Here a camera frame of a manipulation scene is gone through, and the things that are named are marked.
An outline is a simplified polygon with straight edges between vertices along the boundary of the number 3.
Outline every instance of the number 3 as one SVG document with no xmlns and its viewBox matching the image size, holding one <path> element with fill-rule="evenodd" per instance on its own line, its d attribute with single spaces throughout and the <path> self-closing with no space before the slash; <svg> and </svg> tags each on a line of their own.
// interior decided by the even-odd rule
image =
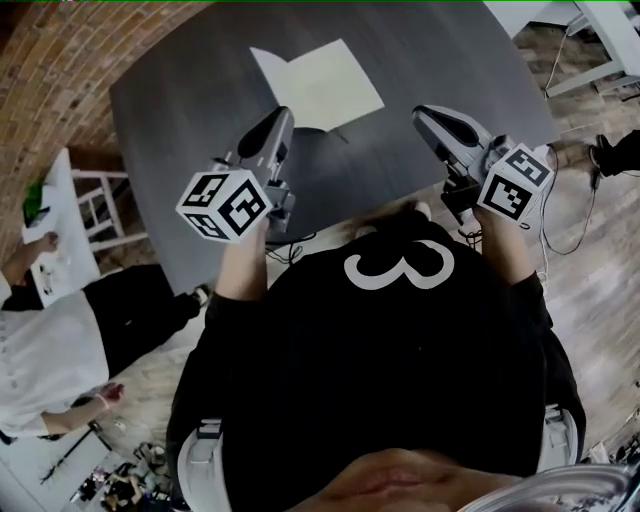
<svg viewBox="0 0 640 512">
<path fill-rule="evenodd" d="M 444 283 L 453 273 L 454 259 L 451 251 L 432 240 L 416 240 L 436 251 L 442 257 L 442 268 L 433 276 L 423 276 L 407 263 L 404 256 L 388 272 L 378 276 L 365 276 L 358 270 L 358 262 L 362 258 L 359 254 L 349 256 L 344 262 L 344 272 L 349 281 L 361 290 L 380 290 L 395 282 L 400 276 L 405 275 L 411 284 L 421 290 L 430 290 Z"/>
</svg>

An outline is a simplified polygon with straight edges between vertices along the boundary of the cable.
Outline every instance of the cable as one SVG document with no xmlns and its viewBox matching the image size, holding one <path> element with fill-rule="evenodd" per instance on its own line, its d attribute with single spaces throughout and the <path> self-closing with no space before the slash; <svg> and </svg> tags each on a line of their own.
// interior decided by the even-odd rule
<svg viewBox="0 0 640 512">
<path fill-rule="evenodd" d="M 542 236 L 543 226 L 544 226 L 544 208 L 543 208 L 543 206 L 544 206 L 543 198 L 541 197 L 540 198 L 540 231 L 538 232 L 538 240 L 540 240 L 540 247 L 542 247 L 543 267 L 542 267 L 542 272 L 538 271 L 536 273 L 538 274 L 538 278 L 540 278 L 540 274 L 542 274 L 542 276 L 544 276 L 544 281 L 540 280 L 540 282 L 542 283 L 543 294 L 546 296 L 547 293 L 549 292 L 549 258 L 547 257 L 547 247 L 546 247 L 545 242 L 544 242 L 544 237 Z"/>
<path fill-rule="evenodd" d="M 544 86 L 544 96 L 545 98 L 549 98 L 549 94 L 547 90 L 549 89 L 549 85 L 551 84 L 551 80 L 553 80 L 553 75 L 556 72 L 556 66 L 558 65 L 558 61 L 560 60 L 560 53 L 562 52 L 562 47 L 564 46 L 564 42 L 569 35 L 569 27 L 564 31 L 564 35 L 562 36 L 562 41 L 560 41 L 560 47 L 558 48 L 558 54 L 556 55 L 556 60 L 553 61 L 553 67 L 551 68 L 551 74 L 549 75 L 549 80 L 547 80 L 547 84 Z"/>
<path fill-rule="evenodd" d="M 281 263 L 282 265 L 288 265 L 290 267 L 296 262 L 296 259 L 302 254 L 302 251 L 303 251 L 303 248 L 301 245 L 295 246 L 295 244 L 313 240 L 316 237 L 316 234 L 317 233 L 312 233 L 311 235 L 299 238 L 297 240 L 292 240 L 289 242 L 267 242 L 267 245 L 277 245 L 278 249 L 281 249 L 282 247 L 285 247 L 288 245 L 289 251 L 288 251 L 288 255 L 285 257 L 276 253 L 275 252 L 276 249 L 267 249 L 266 255 L 268 258 L 271 258 L 272 260 L 275 260 L 278 263 Z"/>
<path fill-rule="evenodd" d="M 465 242 L 467 242 L 467 245 L 473 249 L 474 251 L 476 251 L 476 247 L 477 245 L 482 242 L 482 230 L 479 229 L 478 231 L 472 231 L 470 233 L 465 233 L 464 231 L 462 231 L 462 229 L 458 230 L 458 234 L 464 238 Z"/>
<path fill-rule="evenodd" d="M 297 238 L 295 240 L 287 240 L 286 242 L 269 242 L 267 240 L 266 245 L 275 245 L 277 247 L 284 247 L 285 245 L 299 244 L 302 242 L 308 242 L 309 240 L 313 240 L 317 234 L 318 232 L 316 231 L 315 233 L 311 233 L 310 235 L 303 236 L 302 238 Z"/>
<path fill-rule="evenodd" d="M 549 146 L 549 147 L 553 150 L 556 156 L 556 171 L 553 174 L 553 179 L 551 180 L 551 185 L 549 186 L 549 192 L 547 192 L 547 195 L 544 196 L 540 206 L 540 231 L 542 232 L 542 236 L 544 238 L 545 243 L 547 244 L 547 247 L 549 247 L 551 251 L 555 252 L 556 254 L 559 254 L 560 256 L 568 256 L 569 254 L 573 254 L 578 250 L 587 233 L 587 227 L 589 226 L 589 220 L 591 219 L 591 214 L 593 213 L 593 207 L 596 204 L 596 189 L 594 187 L 591 188 L 591 206 L 589 207 L 589 213 L 587 213 L 587 218 L 584 222 L 582 235 L 580 235 L 580 239 L 578 240 L 578 243 L 576 244 L 576 246 L 573 249 L 566 252 L 555 249 L 549 243 L 549 238 L 547 237 L 547 232 L 545 231 L 545 228 L 544 228 L 544 216 L 546 213 L 547 201 L 549 200 L 549 196 L 551 195 L 551 192 L 553 192 L 553 187 L 555 186 L 556 179 L 558 178 L 558 152 L 555 150 L 553 146 Z"/>
</svg>

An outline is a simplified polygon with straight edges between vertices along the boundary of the black cable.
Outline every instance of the black cable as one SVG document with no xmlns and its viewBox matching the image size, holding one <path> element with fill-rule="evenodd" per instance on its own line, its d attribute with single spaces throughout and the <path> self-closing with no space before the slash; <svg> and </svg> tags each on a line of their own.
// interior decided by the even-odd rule
<svg viewBox="0 0 640 512">
<path fill-rule="evenodd" d="M 549 238 L 547 237 L 547 232 L 544 229 L 544 216 L 546 213 L 546 209 L 547 209 L 547 201 L 549 200 L 549 196 L 551 195 L 551 192 L 553 191 L 553 187 L 556 184 L 556 179 L 558 177 L 558 152 L 556 151 L 556 149 L 553 146 L 549 146 L 555 156 L 556 156 L 556 170 L 553 173 L 553 179 L 551 180 L 551 186 L 549 187 L 549 192 L 547 192 L 547 195 L 544 197 L 543 201 L 542 201 L 542 236 L 544 237 L 544 241 L 547 244 L 547 247 L 549 247 L 549 249 L 551 249 L 552 252 L 555 252 L 556 254 L 559 254 L 560 256 L 568 256 L 569 254 L 572 254 L 574 252 L 576 252 L 578 250 L 578 248 L 580 247 L 580 245 L 582 245 L 582 241 L 584 240 L 585 235 L 587 234 L 587 227 L 589 226 L 589 220 L 591 219 L 591 214 L 593 213 L 593 207 L 596 204 L 596 190 L 595 188 L 591 188 L 591 206 L 589 207 L 589 213 L 587 213 L 587 218 L 584 222 L 584 228 L 582 230 L 582 235 L 580 236 L 580 240 L 578 240 L 578 243 L 576 244 L 576 246 L 571 249 L 570 251 L 567 252 L 563 252 L 560 250 L 555 249 L 550 243 L 549 243 Z"/>
<path fill-rule="evenodd" d="M 462 229 L 458 230 L 458 234 L 464 238 L 465 242 L 467 242 L 467 245 L 473 249 L 474 251 L 476 250 L 477 245 L 482 242 L 482 230 L 479 229 L 478 231 L 472 231 L 470 233 L 465 233 L 464 231 L 462 231 Z"/>
<path fill-rule="evenodd" d="M 302 238 L 298 238 L 296 240 L 287 240 L 286 242 L 269 242 L 267 240 L 266 245 L 275 245 L 277 247 L 284 247 L 285 245 L 299 244 L 302 242 L 308 242 L 309 240 L 313 240 L 318 233 L 311 233 L 310 235 L 303 236 Z"/>
<path fill-rule="evenodd" d="M 312 233 L 311 235 L 299 238 L 297 240 L 291 240 L 289 242 L 267 242 L 267 245 L 278 246 L 278 249 L 281 249 L 282 247 L 285 247 L 287 245 L 289 246 L 287 256 L 280 256 L 275 252 L 276 250 L 267 249 L 267 257 L 277 261 L 278 263 L 281 263 L 282 265 L 287 265 L 290 267 L 296 262 L 296 259 L 302 254 L 303 250 L 301 245 L 295 246 L 295 244 L 308 242 L 309 240 L 314 239 L 316 237 L 316 234 L 317 233 Z"/>
</svg>

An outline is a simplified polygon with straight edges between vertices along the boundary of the paper sheet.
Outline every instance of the paper sheet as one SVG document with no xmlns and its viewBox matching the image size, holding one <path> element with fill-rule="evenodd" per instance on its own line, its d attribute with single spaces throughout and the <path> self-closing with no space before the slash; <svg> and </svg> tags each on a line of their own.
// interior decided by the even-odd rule
<svg viewBox="0 0 640 512">
<path fill-rule="evenodd" d="M 276 100 L 293 111 L 298 128 L 333 130 L 384 103 L 342 39 L 286 62 L 251 48 Z"/>
</svg>

